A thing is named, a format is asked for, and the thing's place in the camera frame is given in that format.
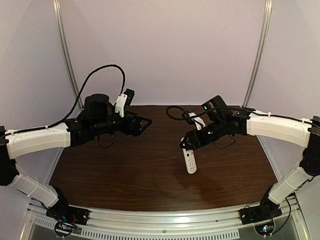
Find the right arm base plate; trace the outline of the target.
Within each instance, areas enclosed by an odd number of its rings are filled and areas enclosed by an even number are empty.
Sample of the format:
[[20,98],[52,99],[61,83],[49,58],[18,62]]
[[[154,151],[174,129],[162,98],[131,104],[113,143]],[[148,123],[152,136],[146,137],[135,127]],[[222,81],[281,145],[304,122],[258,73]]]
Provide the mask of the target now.
[[271,220],[274,217],[282,215],[282,211],[278,205],[257,205],[245,206],[240,209],[239,216],[243,225],[258,223],[266,220]]

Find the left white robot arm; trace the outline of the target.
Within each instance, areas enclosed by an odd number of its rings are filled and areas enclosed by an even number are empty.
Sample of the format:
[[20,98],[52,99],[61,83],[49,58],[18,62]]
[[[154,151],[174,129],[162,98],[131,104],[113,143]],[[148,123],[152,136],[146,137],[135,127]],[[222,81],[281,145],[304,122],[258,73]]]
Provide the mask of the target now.
[[55,126],[20,130],[5,130],[1,126],[1,186],[13,187],[38,200],[52,215],[65,218],[70,207],[62,191],[24,173],[17,167],[16,158],[48,149],[78,147],[104,134],[140,136],[152,120],[126,110],[133,96],[134,92],[127,89],[112,105],[109,96],[92,94],[85,98],[84,108],[76,118],[67,118]]

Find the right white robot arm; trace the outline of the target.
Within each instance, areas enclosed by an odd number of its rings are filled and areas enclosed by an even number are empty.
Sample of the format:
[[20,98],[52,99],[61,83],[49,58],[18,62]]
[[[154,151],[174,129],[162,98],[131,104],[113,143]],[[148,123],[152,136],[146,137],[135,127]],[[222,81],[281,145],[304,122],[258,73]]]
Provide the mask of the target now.
[[286,197],[320,174],[320,118],[293,118],[264,113],[253,108],[228,106],[217,95],[202,104],[210,124],[187,132],[179,146],[187,151],[230,135],[263,136],[296,144],[304,149],[302,159],[271,186],[260,201],[259,211],[270,216]]

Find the white remote control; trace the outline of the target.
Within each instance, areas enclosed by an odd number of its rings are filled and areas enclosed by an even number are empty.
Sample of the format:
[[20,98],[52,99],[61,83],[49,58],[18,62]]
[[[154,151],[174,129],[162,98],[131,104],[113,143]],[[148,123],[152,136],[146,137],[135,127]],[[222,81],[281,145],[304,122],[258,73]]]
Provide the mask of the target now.
[[194,174],[197,171],[197,165],[193,150],[182,149],[186,170],[189,174]]

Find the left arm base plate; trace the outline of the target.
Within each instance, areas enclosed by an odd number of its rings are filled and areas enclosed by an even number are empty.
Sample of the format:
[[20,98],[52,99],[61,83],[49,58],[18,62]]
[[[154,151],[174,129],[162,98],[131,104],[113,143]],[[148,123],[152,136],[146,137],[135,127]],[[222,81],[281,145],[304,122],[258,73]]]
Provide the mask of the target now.
[[56,221],[85,226],[88,221],[89,213],[90,211],[88,209],[60,205],[59,207],[48,208],[45,215]]

